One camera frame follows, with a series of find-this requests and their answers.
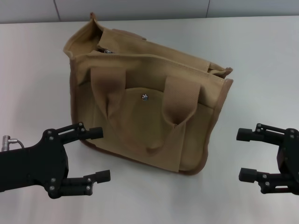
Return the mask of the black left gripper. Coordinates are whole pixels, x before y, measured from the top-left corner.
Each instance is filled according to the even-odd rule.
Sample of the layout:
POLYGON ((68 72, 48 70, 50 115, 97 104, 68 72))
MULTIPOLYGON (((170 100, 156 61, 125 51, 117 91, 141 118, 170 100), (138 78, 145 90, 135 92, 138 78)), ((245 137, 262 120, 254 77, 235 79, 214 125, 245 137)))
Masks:
POLYGON ((43 132, 31 147, 0 153, 0 191, 39 185, 52 199, 62 196, 91 196, 94 183, 111 180, 110 170, 80 178, 66 178, 68 158, 64 144, 103 138, 102 127, 86 129, 83 122, 43 132))

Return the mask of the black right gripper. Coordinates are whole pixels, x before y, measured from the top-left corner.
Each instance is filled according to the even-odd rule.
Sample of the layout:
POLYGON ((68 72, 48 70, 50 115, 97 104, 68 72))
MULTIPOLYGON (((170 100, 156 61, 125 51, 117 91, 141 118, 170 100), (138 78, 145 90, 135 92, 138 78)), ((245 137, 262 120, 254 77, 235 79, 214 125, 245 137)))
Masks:
POLYGON ((261 123, 255 130, 239 128, 238 141, 260 141, 279 146, 277 163, 280 174, 258 172, 255 169, 241 168, 241 182, 257 182, 262 194, 299 193, 299 132, 296 129, 281 129, 261 123))

